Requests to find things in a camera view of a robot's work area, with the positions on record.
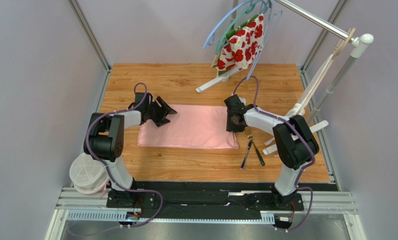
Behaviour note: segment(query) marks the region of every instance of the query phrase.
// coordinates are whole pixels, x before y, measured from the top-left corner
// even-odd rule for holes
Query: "wood surface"
[[[145,83],[154,98],[161,96],[169,105],[224,106],[224,99],[231,95],[247,71],[236,74],[228,82],[222,82],[204,93],[195,91],[196,87],[215,75],[216,70],[210,64],[115,64],[101,112],[127,108],[134,100],[133,88],[138,82]],[[254,75],[260,82],[257,105],[275,114],[285,115],[303,91],[294,64],[259,64]],[[255,81],[245,81],[237,93],[251,103]],[[274,182],[280,173],[282,162],[278,157],[274,157],[274,154],[265,156],[261,152],[266,163],[262,166],[253,147],[246,169],[240,169],[248,143],[244,132],[236,134],[240,145],[238,150],[203,150],[138,147],[138,130],[139,126],[125,130],[123,150],[126,167],[136,180]],[[265,148],[264,142],[272,138],[256,128],[252,128],[252,133],[260,151]],[[323,156],[318,153],[316,163],[307,168],[301,182],[328,181]]]

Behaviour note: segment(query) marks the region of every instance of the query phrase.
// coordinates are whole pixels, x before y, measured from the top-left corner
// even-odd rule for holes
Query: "blue hanger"
[[[252,0],[249,2],[250,5],[249,7],[244,10],[241,14],[239,14],[236,19],[233,20],[233,22],[230,23],[230,25],[228,26],[228,28],[225,30],[225,32],[222,35],[222,38],[219,40],[218,42],[218,46],[215,50],[215,54],[217,55],[219,53],[219,51],[221,50],[221,48],[223,48],[224,46],[222,45],[223,41],[226,40],[226,44],[228,44],[228,39],[225,37],[228,33],[228,31],[231,29],[232,26],[234,26],[234,24],[237,22],[237,20],[239,20],[239,18],[241,18],[244,14],[249,14],[253,11],[253,9],[255,8],[255,5],[257,3],[263,3],[264,7],[261,4],[261,10],[260,10],[260,14],[263,14],[265,12],[267,12],[267,10],[269,8],[271,8],[271,0]]]
[[[247,3],[251,2],[251,1],[252,1],[252,0],[246,0],[246,1],[242,2],[241,4],[237,5],[237,6],[236,6],[235,8],[233,8],[231,11],[229,11],[229,12],[227,13],[227,15],[224,16],[224,17],[221,19],[221,21],[219,21],[219,23],[217,24],[217,26],[215,26],[214,29],[211,31],[211,33],[209,34],[208,38],[207,38],[206,41],[205,41],[205,44],[203,45],[203,49],[206,48],[206,45],[212,46],[212,45],[214,45],[217,41],[219,41],[219,40],[214,41],[214,40],[215,40],[215,32],[217,31],[217,29],[222,25],[222,23],[223,23],[225,20],[227,20],[227,18],[228,18],[229,16],[231,16],[232,13],[234,13],[236,10],[238,10],[239,8],[241,8],[243,5],[245,5],[245,4],[247,4]]]
[[[259,53],[255,56],[255,59],[252,63],[251,69],[249,70],[246,80],[249,80],[249,78],[251,77],[252,72],[255,70],[255,66],[258,63],[259,57],[261,56],[262,50],[264,49],[265,45],[267,44],[267,41],[270,39],[270,35],[273,33],[273,30],[276,28],[276,26],[279,24],[280,19],[282,18],[283,11],[279,11],[278,13],[275,13],[273,16],[271,15],[271,11],[272,10],[270,10],[270,14],[268,15],[268,23],[267,23],[267,27],[265,27],[264,36],[267,33],[267,29],[268,29],[268,26],[270,25],[271,20],[277,15],[279,15],[279,19],[277,19],[277,22],[274,25],[274,27],[271,29],[270,33],[268,34],[267,39],[265,39],[265,37],[262,39],[262,42],[264,44],[261,46]]]

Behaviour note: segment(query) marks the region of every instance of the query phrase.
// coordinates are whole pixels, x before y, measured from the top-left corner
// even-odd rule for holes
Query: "gray wall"
[[[0,240],[45,237],[104,78],[66,0],[0,0]]]
[[[356,27],[355,36],[373,34],[375,41],[321,112],[329,121],[336,175],[353,193],[367,238],[398,239],[398,1],[351,0],[337,25]],[[324,44],[310,79],[336,42],[332,36]],[[338,57],[316,99],[351,50]]]
[[[78,1],[111,64],[211,63],[216,45],[203,50],[203,44],[233,5],[233,0]],[[329,17],[337,2],[291,1],[324,19]],[[273,12],[279,10],[283,10],[283,17],[259,63],[301,65],[316,41],[320,28],[274,3]],[[216,40],[228,25],[227,20],[215,35]]]

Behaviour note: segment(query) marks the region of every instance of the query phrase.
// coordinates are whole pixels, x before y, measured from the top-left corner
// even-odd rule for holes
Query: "green hanger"
[[[264,9],[262,9],[262,12],[260,12],[260,14],[264,14],[268,11],[268,9],[271,8],[271,0],[251,0],[249,7],[243,11],[240,15],[238,15],[233,22],[230,23],[230,25],[228,26],[228,28],[225,30],[225,32],[223,33],[221,39],[218,42],[217,48],[215,50],[215,54],[218,55],[219,51],[221,50],[221,48],[223,48],[222,43],[224,40],[226,40],[226,42],[228,43],[228,39],[225,37],[228,33],[228,31],[231,30],[231,28],[234,26],[234,24],[237,22],[237,20],[239,20],[239,18],[241,18],[244,14],[249,14],[253,11],[253,9],[255,8],[255,5],[257,3],[264,3]]]

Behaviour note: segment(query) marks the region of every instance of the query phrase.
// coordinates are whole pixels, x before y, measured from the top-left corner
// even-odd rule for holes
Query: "pink towel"
[[[157,127],[153,121],[141,125],[137,145],[183,149],[239,149],[236,135],[226,131],[227,107],[170,104],[178,114]]]

